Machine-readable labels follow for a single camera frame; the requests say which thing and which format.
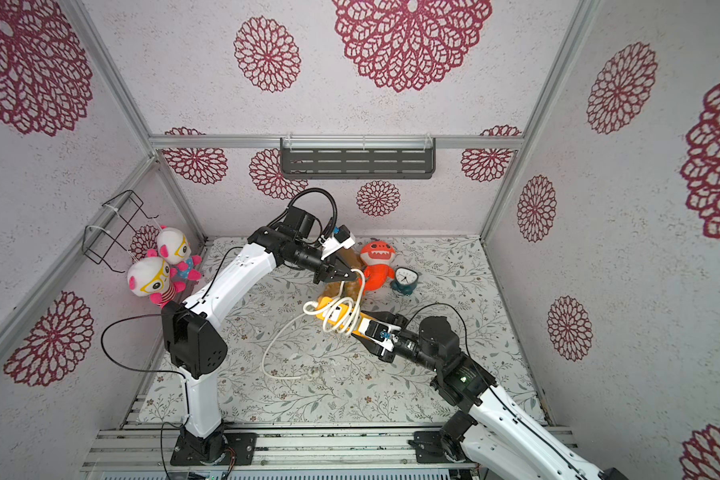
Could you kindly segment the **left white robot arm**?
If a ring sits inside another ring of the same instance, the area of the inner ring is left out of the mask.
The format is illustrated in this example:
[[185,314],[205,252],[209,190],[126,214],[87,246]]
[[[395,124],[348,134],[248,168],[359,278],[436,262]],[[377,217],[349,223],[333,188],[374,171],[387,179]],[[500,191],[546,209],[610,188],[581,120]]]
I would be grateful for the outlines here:
[[360,277],[360,271],[339,256],[341,249],[353,245],[354,238],[337,220],[333,212],[318,239],[311,242],[308,235],[314,216],[290,201],[283,213],[248,237],[234,259],[223,258],[200,291],[162,308],[164,347],[173,372],[183,381],[187,404],[171,464],[216,465],[231,456],[218,401],[218,370],[228,352],[220,330],[222,321],[252,287],[281,265],[312,272],[315,283],[351,282]]

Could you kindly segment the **orange power strip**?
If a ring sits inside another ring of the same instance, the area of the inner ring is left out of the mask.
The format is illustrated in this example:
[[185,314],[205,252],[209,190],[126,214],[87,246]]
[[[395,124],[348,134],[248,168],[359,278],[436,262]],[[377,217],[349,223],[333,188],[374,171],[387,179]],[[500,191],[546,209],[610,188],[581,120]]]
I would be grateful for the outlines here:
[[318,299],[311,315],[322,322],[324,332],[354,337],[361,321],[372,318],[362,313],[359,303],[350,297]]

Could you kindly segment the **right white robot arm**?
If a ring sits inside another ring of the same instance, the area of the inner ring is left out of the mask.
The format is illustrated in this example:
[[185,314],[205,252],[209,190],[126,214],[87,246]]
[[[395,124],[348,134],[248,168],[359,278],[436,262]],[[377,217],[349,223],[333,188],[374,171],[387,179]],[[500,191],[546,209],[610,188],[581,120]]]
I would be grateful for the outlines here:
[[400,357],[430,370],[430,386],[457,412],[441,427],[441,455],[470,461],[502,479],[624,479],[558,440],[518,406],[497,379],[469,354],[447,317],[428,316],[416,332],[392,312],[364,312],[353,336],[379,360]]

